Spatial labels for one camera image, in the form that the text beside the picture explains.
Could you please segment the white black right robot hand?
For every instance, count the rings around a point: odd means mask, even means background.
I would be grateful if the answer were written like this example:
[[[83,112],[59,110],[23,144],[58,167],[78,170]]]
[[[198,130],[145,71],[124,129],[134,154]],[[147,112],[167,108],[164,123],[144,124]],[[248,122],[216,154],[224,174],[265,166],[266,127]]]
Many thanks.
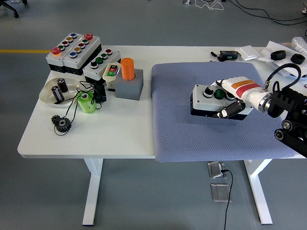
[[[236,101],[225,107],[214,115],[215,118],[230,118],[247,108],[247,104],[260,112],[265,112],[265,100],[267,93],[262,91],[256,82],[246,77],[235,77],[224,80],[217,80],[213,86],[220,86],[230,93]]]

